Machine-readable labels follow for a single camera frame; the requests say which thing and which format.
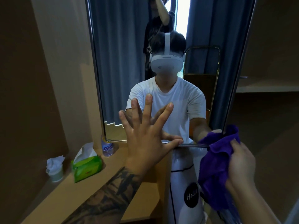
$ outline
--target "plastic bottle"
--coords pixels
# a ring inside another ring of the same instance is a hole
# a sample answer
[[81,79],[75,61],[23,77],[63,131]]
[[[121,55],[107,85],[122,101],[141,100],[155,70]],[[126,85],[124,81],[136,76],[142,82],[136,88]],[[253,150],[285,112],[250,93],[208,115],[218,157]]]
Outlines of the plastic bottle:
[[114,152],[114,150],[113,150],[113,148],[114,148],[113,143],[106,143],[105,141],[103,141],[103,137],[102,137],[101,141],[102,141],[103,155],[105,157],[109,157],[109,156],[113,155],[113,152]]

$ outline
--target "person in black t-shirt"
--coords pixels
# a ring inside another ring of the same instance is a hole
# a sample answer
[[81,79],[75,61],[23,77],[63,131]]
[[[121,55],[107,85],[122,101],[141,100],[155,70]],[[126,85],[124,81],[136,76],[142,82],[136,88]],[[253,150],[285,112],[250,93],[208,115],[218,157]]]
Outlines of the person in black t-shirt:
[[152,15],[154,18],[148,22],[144,35],[143,53],[145,54],[145,80],[148,80],[156,75],[150,68],[150,54],[152,48],[150,45],[151,39],[159,32],[172,32],[174,28],[175,14],[168,12],[165,4],[168,0],[149,0]]

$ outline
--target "hand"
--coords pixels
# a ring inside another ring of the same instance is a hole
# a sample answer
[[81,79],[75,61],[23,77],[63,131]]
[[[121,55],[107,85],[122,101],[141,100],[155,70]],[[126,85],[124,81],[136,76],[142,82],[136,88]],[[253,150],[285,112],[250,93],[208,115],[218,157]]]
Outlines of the hand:
[[173,110],[169,103],[158,119],[151,125],[152,95],[146,96],[142,123],[138,112],[138,100],[132,99],[133,127],[124,112],[119,112],[128,140],[128,158],[125,166],[134,173],[144,175],[152,166],[162,160],[172,149],[183,143],[182,139],[163,144],[162,128]]
[[228,166],[228,179],[225,183],[227,190],[234,194],[254,186],[255,158],[243,143],[236,140],[230,142],[234,153]]
[[[160,108],[159,111],[155,114],[155,116],[150,119],[150,124],[151,125],[155,124],[155,122],[157,121],[159,116],[165,111],[167,105],[165,105],[163,108]],[[140,108],[140,105],[139,105],[138,101],[137,101],[137,109],[138,109],[138,116],[139,116],[140,123],[142,123],[142,110]],[[125,117],[126,117],[127,121],[129,122],[130,126],[133,128],[132,118],[129,117],[124,110],[121,110],[121,112],[125,115]],[[173,141],[174,139],[183,139],[183,138],[181,136],[178,136],[178,135],[171,135],[171,134],[166,133],[165,131],[162,130],[162,140]]]

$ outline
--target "blue curtain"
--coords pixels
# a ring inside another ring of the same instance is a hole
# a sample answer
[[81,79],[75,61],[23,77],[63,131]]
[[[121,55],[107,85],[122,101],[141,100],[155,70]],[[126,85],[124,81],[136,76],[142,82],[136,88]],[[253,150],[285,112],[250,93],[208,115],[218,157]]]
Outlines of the blue curtain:
[[144,0],[90,0],[94,50],[104,121],[121,124],[131,89],[144,80]]
[[[224,127],[230,95],[252,17],[255,0],[191,0],[187,28],[187,47],[194,45],[221,48],[221,65],[210,126]],[[217,55],[211,51],[192,51],[186,72],[215,72]]]

